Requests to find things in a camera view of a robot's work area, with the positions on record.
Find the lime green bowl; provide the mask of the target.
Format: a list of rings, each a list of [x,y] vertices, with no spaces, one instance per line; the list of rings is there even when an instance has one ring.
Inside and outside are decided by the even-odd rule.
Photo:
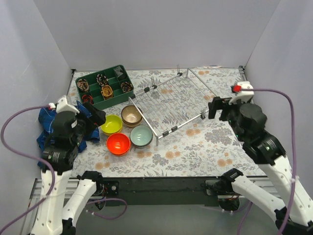
[[[101,125],[106,132],[112,133],[123,127],[122,119],[117,115],[107,115],[106,122]]]

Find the black patterned bowl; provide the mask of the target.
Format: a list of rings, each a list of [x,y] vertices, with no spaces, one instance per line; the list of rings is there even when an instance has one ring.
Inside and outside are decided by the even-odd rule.
[[[124,107],[121,111],[121,118],[126,118],[126,116],[142,116],[139,110],[134,105],[128,105]]]

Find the beige ceramic bowl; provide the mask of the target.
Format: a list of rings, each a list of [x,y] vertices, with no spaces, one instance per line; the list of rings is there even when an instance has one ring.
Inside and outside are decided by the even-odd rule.
[[[142,122],[142,116],[126,116],[122,121],[127,127],[134,128]]]

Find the orange bowl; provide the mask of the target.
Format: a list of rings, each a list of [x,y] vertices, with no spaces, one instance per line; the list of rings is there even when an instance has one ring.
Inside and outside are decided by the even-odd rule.
[[[130,148],[108,148],[108,150],[110,151],[110,153],[112,153],[115,156],[123,156],[125,154],[127,154],[130,150]]]
[[[128,136],[123,133],[112,134],[107,139],[108,148],[130,148],[131,141]]]

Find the pale green bowl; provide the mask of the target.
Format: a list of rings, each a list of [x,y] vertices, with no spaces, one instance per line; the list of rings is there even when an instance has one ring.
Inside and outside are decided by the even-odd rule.
[[[153,133],[148,126],[139,125],[130,133],[130,141],[139,148],[148,146],[153,140]]]

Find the yellow bowl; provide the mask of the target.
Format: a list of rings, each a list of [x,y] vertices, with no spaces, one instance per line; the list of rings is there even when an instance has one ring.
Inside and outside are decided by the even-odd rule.
[[[120,132],[122,131],[122,128],[123,128],[123,127],[121,127],[119,130],[117,130],[117,131],[115,131],[115,132],[112,132],[112,133],[106,132],[103,128],[101,128],[101,130],[102,130],[102,132],[103,132],[105,135],[110,136],[110,135],[112,135],[112,134],[120,133]]]

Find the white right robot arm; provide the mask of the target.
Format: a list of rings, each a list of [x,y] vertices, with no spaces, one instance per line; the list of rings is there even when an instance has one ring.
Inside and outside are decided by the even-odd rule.
[[[265,130],[267,116],[253,103],[232,103],[215,97],[208,104],[209,119],[221,110],[221,121],[231,126],[243,150],[265,173],[265,182],[253,181],[233,168],[209,185],[219,195],[239,194],[264,211],[284,235],[313,233],[313,200],[299,180],[291,189],[292,168],[279,140]]]

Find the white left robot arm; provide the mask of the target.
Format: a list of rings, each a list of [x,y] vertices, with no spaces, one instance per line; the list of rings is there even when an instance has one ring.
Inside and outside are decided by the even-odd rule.
[[[68,203],[64,204],[67,183],[84,136],[91,134],[106,122],[106,113],[89,103],[83,105],[88,113],[69,104],[65,96],[50,103],[55,110],[52,132],[46,138],[42,153],[42,187],[32,235],[73,235],[76,222],[92,195],[104,190],[102,175],[87,171]]]

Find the red black rolled tie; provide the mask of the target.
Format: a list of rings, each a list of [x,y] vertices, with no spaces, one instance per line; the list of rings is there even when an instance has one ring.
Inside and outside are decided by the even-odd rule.
[[[89,104],[91,104],[91,105],[94,104],[94,102],[93,102],[93,97],[92,97],[90,94],[85,94],[85,95],[83,95],[83,96],[82,96],[82,102],[83,102],[83,103],[89,103]]]

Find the blue plaid cloth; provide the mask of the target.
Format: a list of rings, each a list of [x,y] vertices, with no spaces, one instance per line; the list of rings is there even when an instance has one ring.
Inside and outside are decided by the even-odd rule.
[[[80,111],[79,113],[85,114],[86,117],[89,118],[91,116],[90,112],[79,101],[75,107]],[[100,137],[98,130],[99,126],[95,126],[95,129],[92,133],[84,136],[77,150],[61,151],[53,149],[49,146],[48,138],[53,131],[52,123],[56,114],[57,113],[55,110],[49,108],[42,108],[40,110],[39,123],[42,125],[44,130],[37,138],[37,143],[42,151],[42,158],[49,162],[53,169],[57,171],[59,175],[61,175],[63,172],[73,169],[75,158],[87,147],[86,141],[99,142]]]

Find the yellow rolled tie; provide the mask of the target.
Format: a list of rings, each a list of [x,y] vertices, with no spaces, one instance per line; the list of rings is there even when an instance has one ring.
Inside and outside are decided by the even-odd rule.
[[[113,89],[111,88],[110,85],[105,85],[105,86],[101,87],[101,94],[105,100],[114,97]]]

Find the green compartment tray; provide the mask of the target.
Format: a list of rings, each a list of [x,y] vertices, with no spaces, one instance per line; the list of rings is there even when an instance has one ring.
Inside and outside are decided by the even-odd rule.
[[[126,102],[134,95],[134,86],[123,65],[84,75],[75,84],[82,103],[99,110]]]

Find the brown rolled tie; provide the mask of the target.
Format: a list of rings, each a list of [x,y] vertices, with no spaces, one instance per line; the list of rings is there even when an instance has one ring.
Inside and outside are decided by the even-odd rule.
[[[76,83],[79,92],[86,93],[89,91],[89,84],[86,79],[79,79]]]

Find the floral dark rolled tie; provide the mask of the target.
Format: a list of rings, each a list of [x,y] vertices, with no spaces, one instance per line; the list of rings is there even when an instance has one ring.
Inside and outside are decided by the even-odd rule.
[[[103,87],[109,84],[107,77],[103,74],[98,74],[96,76],[96,81],[100,87]]]

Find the dark gold rolled tie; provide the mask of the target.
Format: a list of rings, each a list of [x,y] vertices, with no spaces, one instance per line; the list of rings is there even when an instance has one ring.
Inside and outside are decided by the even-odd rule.
[[[131,84],[131,82],[122,82],[121,83],[121,89],[122,89],[123,93],[128,93],[128,92],[131,92],[134,88],[133,88],[133,85]]]

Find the grey folded item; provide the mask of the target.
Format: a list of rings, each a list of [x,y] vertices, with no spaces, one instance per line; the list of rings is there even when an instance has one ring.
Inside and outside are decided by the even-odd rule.
[[[122,80],[127,78],[126,71],[121,66],[118,66],[118,67],[114,68],[113,70],[114,70],[114,73],[116,75],[116,78],[119,81],[122,81]]]

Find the floral table mat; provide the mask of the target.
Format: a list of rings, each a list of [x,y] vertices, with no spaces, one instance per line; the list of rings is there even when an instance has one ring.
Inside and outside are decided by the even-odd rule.
[[[230,86],[243,80],[238,69],[192,69],[220,97],[230,97]],[[177,75],[175,70],[128,70],[134,93],[138,95],[151,85],[151,78],[159,84]],[[214,97],[197,78],[189,77],[204,92],[204,105]],[[217,119],[197,118],[174,133],[154,140],[144,148],[131,147],[123,156],[115,156],[106,146],[107,135],[100,130],[100,142],[87,142],[78,155],[71,177],[87,170],[101,172],[104,177],[200,177],[220,176],[237,168],[246,176],[265,176],[265,173],[242,150],[230,126]]]

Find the aluminium frame rail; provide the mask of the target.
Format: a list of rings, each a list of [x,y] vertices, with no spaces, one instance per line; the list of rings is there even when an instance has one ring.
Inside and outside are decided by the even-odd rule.
[[[280,197],[272,182],[264,176],[248,177],[255,185],[264,189],[268,193]],[[218,177],[145,177],[145,178],[105,178],[106,188],[112,188],[115,183],[117,193],[122,195],[122,192],[201,192],[208,196],[218,195],[213,189],[205,189],[206,185],[213,185],[220,179]],[[42,180],[35,180],[30,198],[39,198],[42,188]],[[74,193],[79,180],[70,178],[66,186],[66,198]],[[227,194],[219,193],[222,197],[227,197]]]

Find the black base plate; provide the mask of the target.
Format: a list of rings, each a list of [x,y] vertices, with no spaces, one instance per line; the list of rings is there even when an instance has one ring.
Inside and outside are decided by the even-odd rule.
[[[109,198],[120,198],[129,206],[204,205],[217,207],[219,198],[205,188],[215,177],[126,177],[103,178]]]

